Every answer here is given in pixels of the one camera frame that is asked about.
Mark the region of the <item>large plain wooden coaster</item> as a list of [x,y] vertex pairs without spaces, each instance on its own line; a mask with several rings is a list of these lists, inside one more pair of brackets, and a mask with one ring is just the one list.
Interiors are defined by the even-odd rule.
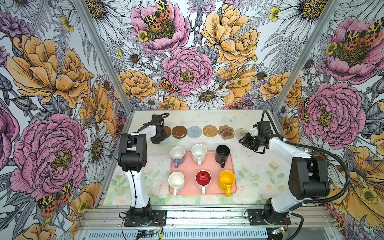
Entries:
[[172,134],[172,130],[168,126],[164,126],[164,130],[166,131],[167,137],[169,137]]

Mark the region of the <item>scratched dark wooden coaster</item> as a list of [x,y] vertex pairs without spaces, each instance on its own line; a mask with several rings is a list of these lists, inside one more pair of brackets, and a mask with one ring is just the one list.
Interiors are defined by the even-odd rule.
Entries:
[[184,126],[176,126],[172,129],[172,136],[176,139],[184,138],[188,133],[188,130]]

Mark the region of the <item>beige woven small coaster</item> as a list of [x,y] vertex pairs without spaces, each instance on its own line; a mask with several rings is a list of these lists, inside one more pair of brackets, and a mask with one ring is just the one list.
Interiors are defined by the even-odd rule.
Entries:
[[237,140],[241,140],[247,133],[248,131],[246,129],[238,128],[235,130],[234,135]]

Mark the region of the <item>grey woven round coaster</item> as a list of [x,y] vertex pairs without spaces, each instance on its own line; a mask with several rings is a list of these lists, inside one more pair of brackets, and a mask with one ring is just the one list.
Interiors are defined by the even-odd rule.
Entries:
[[188,128],[187,135],[192,139],[197,139],[202,135],[202,129],[198,126],[192,126]]

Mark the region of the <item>brown paw shaped coaster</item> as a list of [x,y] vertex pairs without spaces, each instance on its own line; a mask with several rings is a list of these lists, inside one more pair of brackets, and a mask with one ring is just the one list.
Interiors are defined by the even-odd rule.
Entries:
[[218,134],[222,137],[223,140],[229,140],[235,137],[234,129],[228,125],[220,126],[218,129]]

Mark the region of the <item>tan rattan round coaster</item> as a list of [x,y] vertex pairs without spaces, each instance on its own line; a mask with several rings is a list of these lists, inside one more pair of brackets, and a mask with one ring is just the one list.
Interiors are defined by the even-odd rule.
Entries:
[[206,137],[213,138],[218,134],[218,129],[215,126],[207,125],[203,128],[203,134]]

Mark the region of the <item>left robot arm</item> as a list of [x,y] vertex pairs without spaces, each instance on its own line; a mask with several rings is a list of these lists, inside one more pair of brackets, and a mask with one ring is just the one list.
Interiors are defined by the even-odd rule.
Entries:
[[147,141],[158,145],[168,137],[164,126],[170,114],[152,115],[151,121],[144,123],[138,131],[121,135],[117,163],[126,173],[132,195],[130,209],[124,217],[125,227],[166,225],[167,211],[153,210],[148,195],[144,168],[148,161]]

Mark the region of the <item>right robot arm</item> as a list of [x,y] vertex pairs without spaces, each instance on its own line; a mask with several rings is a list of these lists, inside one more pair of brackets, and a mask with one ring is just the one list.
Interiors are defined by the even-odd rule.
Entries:
[[239,143],[258,154],[271,150],[290,166],[289,188],[277,197],[268,199],[264,205],[263,220],[267,224],[275,224],[306,202],[329,194],[325,161],[289,144],[272,131],[270,122],[255,124],[252,132],[246,133]]

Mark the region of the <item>lavender mug white inside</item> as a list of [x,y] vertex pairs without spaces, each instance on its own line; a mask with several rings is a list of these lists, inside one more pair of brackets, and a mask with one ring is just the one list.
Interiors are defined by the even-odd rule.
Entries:
[[171,149],[170,156],[176,169],[185,162],[185,154],[186,152],[183,147],[176,146]]

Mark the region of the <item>black mug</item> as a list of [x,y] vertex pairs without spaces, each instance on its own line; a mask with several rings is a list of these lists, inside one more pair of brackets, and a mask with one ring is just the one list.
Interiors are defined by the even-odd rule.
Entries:
[[221,168],[225,167],[225,164],[230,156],[230,148],[226,145],[219,145],[216,148],[215,161],[220,165]]

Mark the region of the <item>white speckled mug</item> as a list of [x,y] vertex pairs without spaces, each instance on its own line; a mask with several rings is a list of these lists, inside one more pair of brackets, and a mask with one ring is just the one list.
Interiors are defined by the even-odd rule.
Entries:
[[207,156],[207,148],[202,144],[196,144],[191,149],[192,159],[201,166]]

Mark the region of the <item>yellow mug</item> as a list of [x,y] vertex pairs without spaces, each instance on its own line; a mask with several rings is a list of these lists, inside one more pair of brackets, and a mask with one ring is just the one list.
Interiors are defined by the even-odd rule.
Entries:
[[233,172],[225,170],[220,173],[218,186],[225,192],[226,197],[231,196],[231,189],[236,183],[236,176]]

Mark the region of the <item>red inside mug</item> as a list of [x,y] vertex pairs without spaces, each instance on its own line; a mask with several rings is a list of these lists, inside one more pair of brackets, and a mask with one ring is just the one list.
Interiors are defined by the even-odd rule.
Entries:
[[208,171],[201,170],[197,172],[195,181],[197,189],[202,193],[202,195],[206,195],[212,181],[211,174]]

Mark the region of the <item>green circuit board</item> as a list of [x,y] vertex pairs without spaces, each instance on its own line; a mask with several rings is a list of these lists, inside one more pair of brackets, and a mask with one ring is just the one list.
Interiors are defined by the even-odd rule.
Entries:
[[155,230],[139,230],[136,235],[136,240],[139,240],[142,238],[153,238],[158,233],[159,231],[155,231]]

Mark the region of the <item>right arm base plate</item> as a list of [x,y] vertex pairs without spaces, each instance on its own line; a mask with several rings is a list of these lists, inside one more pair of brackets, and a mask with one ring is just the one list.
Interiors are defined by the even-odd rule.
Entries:
[[244,217],[251,226],[291,225],[288,213],[265,213],[264,209],[248,209]]

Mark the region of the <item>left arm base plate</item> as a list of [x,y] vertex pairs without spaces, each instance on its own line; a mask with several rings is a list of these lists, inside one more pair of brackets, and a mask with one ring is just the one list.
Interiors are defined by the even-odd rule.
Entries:
[[128,211],[124,217],[124,227],[164,227],[167,222],[167,210]]

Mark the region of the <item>aluminium front rail frame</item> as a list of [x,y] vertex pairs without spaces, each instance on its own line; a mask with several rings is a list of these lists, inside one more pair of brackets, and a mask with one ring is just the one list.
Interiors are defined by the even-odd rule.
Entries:
[[88,210],[77,235],[78,240],[135,240],[147,234],[148,240],[341,240],[331,215],[324,207],[302,207],[278,224],[268,225],[261,218],[260,206],[168,206],[156,207],[157,223],[129,227],[123,206]]

